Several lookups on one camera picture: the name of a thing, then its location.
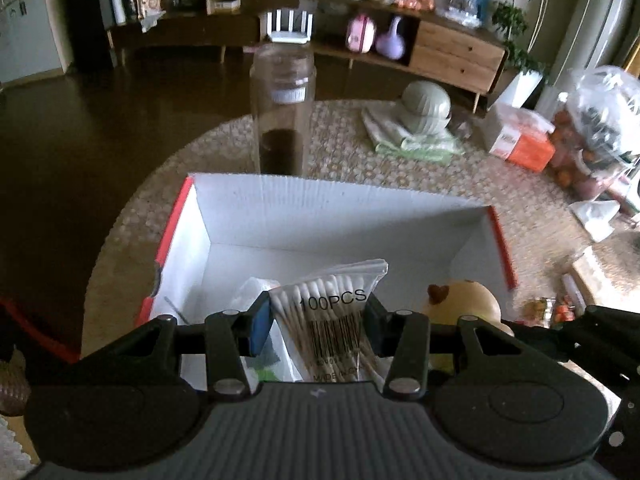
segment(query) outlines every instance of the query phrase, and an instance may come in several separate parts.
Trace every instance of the open box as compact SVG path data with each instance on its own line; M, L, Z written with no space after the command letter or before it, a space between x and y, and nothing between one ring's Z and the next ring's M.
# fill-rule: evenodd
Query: open box
M194 173L169 217L138 322L179 313L181 324L200 323L252 276L286 285L375 258L388 262L375 294L390 311L420 311L431 283L474 280L515 319L516 277L491 206L343 182ZM185 356L180 373L206 389L204 355Z

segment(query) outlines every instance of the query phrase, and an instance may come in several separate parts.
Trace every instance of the white cabinet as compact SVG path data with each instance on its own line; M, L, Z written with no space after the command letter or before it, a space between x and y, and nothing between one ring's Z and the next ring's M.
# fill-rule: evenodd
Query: white cabinet
M0 81L62 69L46 0L12 2L2 12L0 34Z
M18 62L15 55L13 31L9 14L12 6L0 12L0 82L18 79Z

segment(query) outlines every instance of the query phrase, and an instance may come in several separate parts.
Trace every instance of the paper towel roll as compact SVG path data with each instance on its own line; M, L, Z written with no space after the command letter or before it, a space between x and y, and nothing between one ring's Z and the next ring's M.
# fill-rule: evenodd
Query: paper towel roll
M127 23L127 15L124 12L122 0L111 0L111 6L113 7L113 16L116 19L116 23L118 25Z

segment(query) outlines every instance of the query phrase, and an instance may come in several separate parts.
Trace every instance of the barcode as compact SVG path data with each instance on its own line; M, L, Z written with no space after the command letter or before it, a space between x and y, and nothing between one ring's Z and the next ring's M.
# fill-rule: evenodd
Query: barcode
M359 312L338 319L307 321L306 327L316 360L348 354L360 345Z

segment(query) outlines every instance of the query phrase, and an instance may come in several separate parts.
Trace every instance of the red box edge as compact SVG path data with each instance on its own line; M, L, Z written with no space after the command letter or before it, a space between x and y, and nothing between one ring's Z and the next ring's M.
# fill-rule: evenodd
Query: red box edge
M162 269L164 267L164 263L166 261L166 256L169 254L169 248L171 248L171 242L174 239L175 228L178 225L178 220L180 219L180 215L182 214L182 210L184 208L184 203L187 202L187 196L193 186L194 178L189 175L184 179L182 183L182 187L180 188L180 192L178 193L178 197L175 199L174 206L171 209L171 214L169 215L169 219L166 221L166 227L164 228L164 233L162 233L162 238L160 239L160 244L158 245L158 251L156 252L156 264L158 267ZM154 298L151 296L147 296L143 301L142 305L140 305L140 312L138 313L138 318L136 319L136 327L139 327L142 324L145 324L149 321L149 316L151 314L151 308L154 304Z
M502 260L502 271L504 272L504 278L507 282L509 290L515 290L518 287L518 277L513 269L513 263L511 262L511 255L507 242L504 239L504 233L498 220L498 212L494 206L488 207L489 220L494 229L495 241L498 243L498 250L500 251L500 259Z

